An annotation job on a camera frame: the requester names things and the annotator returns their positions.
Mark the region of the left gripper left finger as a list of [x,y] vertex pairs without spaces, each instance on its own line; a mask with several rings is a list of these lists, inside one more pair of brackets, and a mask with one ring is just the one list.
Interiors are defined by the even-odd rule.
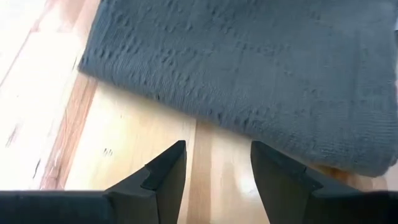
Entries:
[[177,141],[106,190],[0,191],[0,224],[177,224],[186,165]]

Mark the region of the grey kitchen towel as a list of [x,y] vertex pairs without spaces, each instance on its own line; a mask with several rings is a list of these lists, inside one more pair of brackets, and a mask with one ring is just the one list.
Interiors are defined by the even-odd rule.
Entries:
[[83,73],[377,177],[398,161],[398,0],[101,0]]

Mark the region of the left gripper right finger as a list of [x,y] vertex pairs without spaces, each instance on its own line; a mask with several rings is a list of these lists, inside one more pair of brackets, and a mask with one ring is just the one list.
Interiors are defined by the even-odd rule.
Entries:
[[398,191],[362,192],[260,141],[251,165],[270,224],[398,224]]

